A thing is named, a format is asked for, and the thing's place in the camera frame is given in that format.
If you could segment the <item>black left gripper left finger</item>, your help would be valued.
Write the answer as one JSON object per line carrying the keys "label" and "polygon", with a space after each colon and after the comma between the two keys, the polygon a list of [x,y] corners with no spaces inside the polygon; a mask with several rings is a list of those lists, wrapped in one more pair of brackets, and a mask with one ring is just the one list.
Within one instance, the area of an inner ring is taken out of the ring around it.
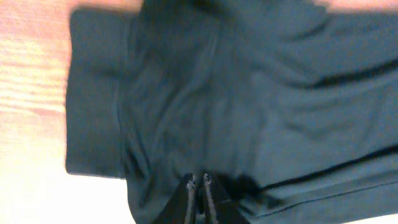
{"label": "black left gripper left finger", "polygon": [[193,174],[184,175],[170,200],[152,224],[194,224],[197,185]]}

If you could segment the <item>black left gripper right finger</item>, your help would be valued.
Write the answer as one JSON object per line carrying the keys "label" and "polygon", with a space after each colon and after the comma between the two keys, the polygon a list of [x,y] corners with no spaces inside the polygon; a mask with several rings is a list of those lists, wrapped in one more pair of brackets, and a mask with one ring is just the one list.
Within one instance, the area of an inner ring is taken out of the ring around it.
{"label": "black left gripper right finger", "polygon": [[203,188],[206,224],[250,224],[215,176],[205,173]]}

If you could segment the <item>black t-shirt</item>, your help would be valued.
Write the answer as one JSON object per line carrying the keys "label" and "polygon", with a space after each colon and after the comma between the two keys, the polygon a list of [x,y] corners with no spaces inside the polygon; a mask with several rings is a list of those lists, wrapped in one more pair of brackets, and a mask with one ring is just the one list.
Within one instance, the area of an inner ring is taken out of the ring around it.
{"label": "black t-shirt", "polygon": [[250,223],[397,212],[397,14],[312,1],[145,1],[70,16],[69,174],[124,179],[152,223],[186,174]]}

